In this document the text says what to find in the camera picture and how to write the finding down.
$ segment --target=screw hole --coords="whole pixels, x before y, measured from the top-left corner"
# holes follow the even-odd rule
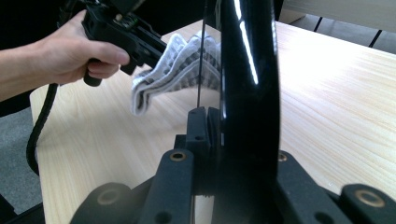
[[[186,154],[184,154],[183,152],[175,152],[171,154],[172,161],[184,161],[186,157]]]
[[[155,216],[155,222],[158,224],[166,224],[172,220],[172,216],[167,212],[161,212]]]
[[[325,213],[321,213],[321,212],[315,213],[315,219],[321,224],[333,224],[334,223],[334,221],[332,220],[332,218],[329,215],[327,215]]]
[[[119,200],[120,191],[118,189],[106,189],[98,196],[100,205],[110,205]]]
[[[355,191],[355,196],[362,202],[372,207],[383,207],[385,206],[384,200],[379,197],[376,193],[371,192],[367,189],[358,189]]]
[[[278,161],[286,161],[288,159],[287,156],[285,156],[285,154],[283,153],[279,153],[279,156],[277,158]]]

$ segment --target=black plastic part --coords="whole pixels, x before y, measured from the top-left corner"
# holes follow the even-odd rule
[[[100,62],[100,61],[97,59],[90,59],[88,61],[88,63],[92,63],[92,62]],[[102,83],[102,79],[96,78],[96,77],[91,77],[88,74],[88,68],[87,68],[87,71],[85,72],[85,76],[84,76],[84,82],[85,82],[85,84],[87,84],[89,86],[98,87]]]
[[[363,184],[344,186],[339,206],[353,223],[396,223],[396,202],[384,192]]]
[[[151,183],[152,178],[134,190],[119,183],[104,184],[88,195],[70,223],[136,223]]]
[[[16,217],[10,219],[7,222],[3,222],[3,220],[0,220],[0,223],[6,223],[6,224],[45,224],[46,219],[44,216],[44,207],[43,203],[39,203],[36,206],[33,206],[32,208],[29,208],[28,210],[18,214]]]
[[[352,223],[289,153],[279,155],[276,204],[287,223]]]
[[[17,214],[14,212],[14,207],[0,194],[0,223],[6,223]]]
[[[125,15],[139,5],[144,0],[110,0],[113,6],[120,12],[120,14]]]
[[[128,75],[131,75],[137,66],[147,64],[154,67],[166,48],[161,37],[134,14],[128,15],[125,19],[126,22],[133,22],[131,26],[121,25],[123,21],[114,22],[116,15],[117,11],[111,8],[87,6],[87,13],[82,22],[87,37],[91,40],[110,42],[125,49],[131,61],[120,69]],[[92,85],[97,85],[97,82],[91,78],[88,80]]]
[[[261,160],[262,175],[271,184],[276,180],[280,134],[273,5],[272,1],[236,2],[221,2],[220,115],[224,154]]]
[[[186,149],[163,154],[139,223],[192,223],[193,163]]]

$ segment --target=white wall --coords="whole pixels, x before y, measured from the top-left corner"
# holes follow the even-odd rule
[[[283,8],[396,33],[396,0],[285,0]]]

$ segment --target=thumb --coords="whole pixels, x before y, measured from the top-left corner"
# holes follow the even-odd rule
[[[128,64],[130,61],[130,57],[124,49],[111,43],[89,40],[86,47],[86,56],[88,58],[95,58],[104,63],[121,65]]]

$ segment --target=finger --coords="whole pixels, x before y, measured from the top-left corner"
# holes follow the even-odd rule
[[[108,78],[113,76],[115,73],[117,73],[117,71],[119,71],[118,67],[107,67],[105,70],[93,70],[91,71],[90,69],[88,70],[88,74],[90,75],[90,77],[96,77],[96,78]]]
[[[87,58],[95,58],[104,63],[125,65],[130,60],[124,49],[107,42],[87,41],[83,48]]]
[[[114,73],[120,69],[118,65],[111,63],[92,62],[88,63],[88,70],[92,73]]]

